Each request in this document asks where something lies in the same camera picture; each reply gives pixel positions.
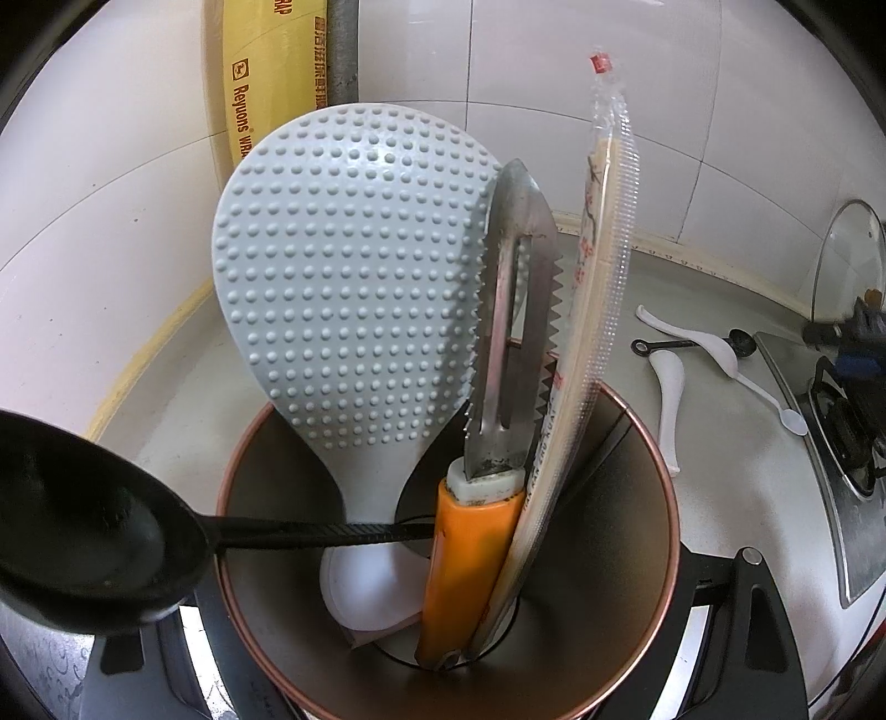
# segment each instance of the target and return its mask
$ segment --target metal screw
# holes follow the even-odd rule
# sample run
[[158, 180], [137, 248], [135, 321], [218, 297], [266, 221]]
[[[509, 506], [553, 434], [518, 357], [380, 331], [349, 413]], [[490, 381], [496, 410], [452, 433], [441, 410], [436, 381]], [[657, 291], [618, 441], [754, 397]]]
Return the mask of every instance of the metal screw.
[[755, 547], [746, 547], [742, 550], [742, 559], [749, 565], [759, 565], [763, 562], [763, 555]]

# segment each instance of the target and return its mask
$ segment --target stove burner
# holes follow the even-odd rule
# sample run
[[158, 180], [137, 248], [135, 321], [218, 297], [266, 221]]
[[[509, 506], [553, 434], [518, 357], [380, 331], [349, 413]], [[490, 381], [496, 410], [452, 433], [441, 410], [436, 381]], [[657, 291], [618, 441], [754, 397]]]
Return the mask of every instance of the stove burner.
[[840, 391], [826, 381], [813, 382], [809, 396], [821, 432], [846, 479], [861, 496], [871, 497], [878, 468], [874, 445], [858, 414]]

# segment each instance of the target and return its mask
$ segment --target yellow packaging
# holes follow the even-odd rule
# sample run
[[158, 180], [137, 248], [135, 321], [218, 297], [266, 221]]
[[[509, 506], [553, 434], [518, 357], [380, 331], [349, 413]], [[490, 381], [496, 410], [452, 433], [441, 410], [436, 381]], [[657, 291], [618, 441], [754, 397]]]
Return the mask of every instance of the yellow packaging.
[[271, 130], [326, 107], [326, 0], [225, 0], [221, 56], [237, 165]]

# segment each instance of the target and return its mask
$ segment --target metal blade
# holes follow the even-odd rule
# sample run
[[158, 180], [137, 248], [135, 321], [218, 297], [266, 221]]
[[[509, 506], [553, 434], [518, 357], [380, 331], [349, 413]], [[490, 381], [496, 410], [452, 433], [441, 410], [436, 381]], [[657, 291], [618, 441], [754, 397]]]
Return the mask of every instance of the metal blade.
[[[507, 353], [517, 278], [517, 247], [528, 244], [523, 341]], [[464, 462], [469, 478], [525, 464], [535, 430], [555, 287], [556, 225], [520, 160], [498, 176], [486, 234]]]

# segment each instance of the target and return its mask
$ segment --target orange handle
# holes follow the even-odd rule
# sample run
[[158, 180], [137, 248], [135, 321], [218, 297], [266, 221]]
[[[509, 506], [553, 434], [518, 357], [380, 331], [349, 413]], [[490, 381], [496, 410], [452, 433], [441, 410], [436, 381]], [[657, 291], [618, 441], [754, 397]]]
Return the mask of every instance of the orange handle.
[[416, 661], [438, 669], [468, 645], [492, 595], [523, 508], [525, 491], [490, 505], [459, 505], [437, 488], [431, 572], [424, 590]]

